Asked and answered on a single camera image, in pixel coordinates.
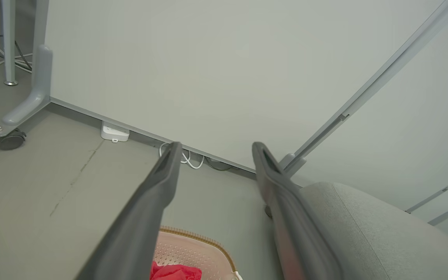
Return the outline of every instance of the floor scuff mark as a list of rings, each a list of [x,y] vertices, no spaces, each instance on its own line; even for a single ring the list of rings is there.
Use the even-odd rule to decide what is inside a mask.
[[[86,163],[84,164],[84,166],[82,166],[82,168],[79,171],[79,174],[70,182],[70,187],[67,190],[67,192],[65,193],[64,196],[62,196],[62,198],[60,198],[59,202],[55,205],[55,209],[53,209],[53,211],[51,211],[51,213],[49,214],[49,216],[51,217],[51,215],[53,215],[53,213],[55,213],[56,209],[58,208],[58,206],[60,205],[60,202],[63,201],[63,199],[68,195],[68,193],[70,192],[70,190],[74,187],[74,184],[77,182],[77,180],[79,179],[79,177],[82,174],[82,171],[84,171],[84,168],[86,168],[86,166],[89,164],[89,162],[91,161],[91,159],[93,158],[93,156],[96,154],[96,152],[98,151],[98,149],[101,147],[101,145],[103,145],[103,143],[105,142],[105,140],[103,139],[100,144],[98,145],[98,147],[96,147],[96,149],[92,150],[92,154],[89,157],[89,159],[86,161]]]

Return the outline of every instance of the gray floor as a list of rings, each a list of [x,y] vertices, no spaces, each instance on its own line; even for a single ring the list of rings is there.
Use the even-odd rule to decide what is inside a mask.
[[[8,87],[3,76],[0,67],[0,117],[31,80],[17,70],[19,85]],[[21,126],[23,147],[0,150],[0,279],[73,279],[157,161],[158,142],[132,135],[112,143],[100,125],[51,104]],[[263,206],[254,180],[182,165],[162,224],[222,243],[245,280],[281,279]]]

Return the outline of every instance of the caster wheel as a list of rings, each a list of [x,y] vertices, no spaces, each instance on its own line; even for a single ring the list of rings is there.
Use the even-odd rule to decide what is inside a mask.
[[[8,135],[0,137],[0,149],[4,151],[16,149],[23,144],[25,137],[27,135],[23,131],[15,129],[8,133]]]
[[[271,218],[272,219],[272,212],[271,212],[271,208],[268,206],[268,205],[266,205],[265,206],[265,209],[264,209],[264,211],[265,211],[265,214],[269,217],[269,218]]]

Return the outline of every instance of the gray sofa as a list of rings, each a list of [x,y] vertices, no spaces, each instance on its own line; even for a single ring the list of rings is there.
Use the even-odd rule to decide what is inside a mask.
[[[448,236],[352,187],[300,190],[351,265],[367,280],[448,280]]]

